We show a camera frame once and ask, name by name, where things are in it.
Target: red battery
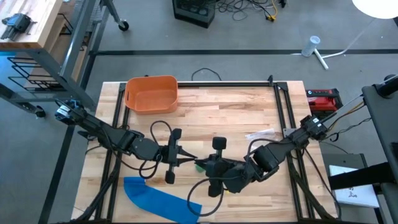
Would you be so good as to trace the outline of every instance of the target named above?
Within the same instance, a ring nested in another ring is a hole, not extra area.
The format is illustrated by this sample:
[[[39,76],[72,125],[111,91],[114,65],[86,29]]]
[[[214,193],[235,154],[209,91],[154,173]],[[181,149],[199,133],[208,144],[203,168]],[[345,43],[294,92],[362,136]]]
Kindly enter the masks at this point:
[[[343,106],[339,91],[336,88],[330,90],[306,90],[306,92],[311,113],[319,118],[324,118]]]

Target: orange plastic bin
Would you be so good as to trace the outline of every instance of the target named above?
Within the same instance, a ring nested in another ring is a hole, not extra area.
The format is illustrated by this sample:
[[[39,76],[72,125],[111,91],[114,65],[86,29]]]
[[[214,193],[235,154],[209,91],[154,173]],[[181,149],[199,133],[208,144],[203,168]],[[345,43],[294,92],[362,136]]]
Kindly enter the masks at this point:
[[[132,78],[124,102],[139,115],[171,113],[177,109],[178,83],[171,75]]]

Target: blue towel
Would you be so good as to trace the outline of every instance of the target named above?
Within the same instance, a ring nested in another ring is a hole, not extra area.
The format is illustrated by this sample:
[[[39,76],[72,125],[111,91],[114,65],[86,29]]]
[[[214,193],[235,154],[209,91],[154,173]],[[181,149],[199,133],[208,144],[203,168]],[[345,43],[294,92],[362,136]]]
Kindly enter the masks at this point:
[[[198,217],[187,207],[187,201],[145,185],[141,177],[125,177],[124,191],[139,208],[177,223],[196,223]],[[190,202],[194,211],[201,205]]]

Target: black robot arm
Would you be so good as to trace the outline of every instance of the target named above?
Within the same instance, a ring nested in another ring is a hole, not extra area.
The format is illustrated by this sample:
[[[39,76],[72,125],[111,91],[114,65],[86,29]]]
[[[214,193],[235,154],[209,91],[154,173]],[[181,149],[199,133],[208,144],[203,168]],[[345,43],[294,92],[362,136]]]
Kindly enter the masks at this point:
[[[169,137],[166,146],[160,146],[155,141],[145,138],[145,136],[133,130],[114,128],[102,120],[87,113],[84,107],[76,100],[59,101],[59,109],[55,117],[67,125],[79,125],[85,131],[80,131],[83,137],[90,139],[97,137],[98,142],[106,149],[119,151],[126,155],[135,155],[137,159],[143,161],[156,161],[169,164],[169,171],[166,172],[165,181],[168,184],[174,183],[174,167],[178,167],[183,162],[193,161],[197,157],[185,152],[178,145],[181,138],[181,129],[174,129]],[[181,154],[187,158],[178,158]]]
[[[225,149],[225,138],[214,138],[213,148],[216,154],[209,155],[207,159],[197,159],[195,163],[206,170],[206,176],[212,178],[208,189],[210,197],[217,197],[223,190],[239,193],[249,183],[262,182],[275,174],[286,155],[294,149],[303,149],[308,144],[308,139],[321,140],[326,136],[328,129],[315,116],[307,116],[301,120],[301,127],[281,141],[260,146],[244,157],[243,161],[222,158]]]

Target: gray floor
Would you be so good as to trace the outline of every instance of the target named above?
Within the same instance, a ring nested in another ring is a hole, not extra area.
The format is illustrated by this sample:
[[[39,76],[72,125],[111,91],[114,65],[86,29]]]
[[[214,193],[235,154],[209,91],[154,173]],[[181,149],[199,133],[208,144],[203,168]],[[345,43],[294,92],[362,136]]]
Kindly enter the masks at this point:
[[[244,21],[235,22],[231,14],[217,13],[210,28],[203,29],[175,20],[171,0],[115,2],[131,30],[121,33],[109,19],[101,50],[301,49],[311,35],[320,36],[320,49],[343,49],[371,20],[351,1],[303,0],[290,1],[273,24],[261,12],[248,9],[249,17]],[[398,49],[397,36],[398,28],[392,20],[377,20],[353,48]],[[329,58],[330,69],[325,71],[315,57],[291,55],[98,57],[87,92],[98,100],[106,81],[126,81],[144,75],[174,75],[178,80],[190,80],[192,72],[208,67],[223,80],[265,80],[274,75],[277,80],[303,80],[306,88],[338,88],[346,103],[359,95],[362,86],[398,73],[397,60],[398,55],[346,55]],[[0,82],[17,89],[6,78],[15,75],[10,65],[1,59],[0,62]],[[195,80],[216,79],[203,72]],[[0,223],[37,223],[39,218],[66,129],[52,116],[55,104],[40,105],[48,112],[46,119],[34,119],[0,100]],[[367,116],[363,109],[337,128]],[[369,165],[386,160],[371,122],[342,135],[336,145],[348,152],[364,153]],[[70,218],[85,146],[84,139],[75,135],[51,222]],[[340,153],[327,145],[322,145],[322,151]],[[343,207],[343,219],[376,222],[372,210],[347,206]]]

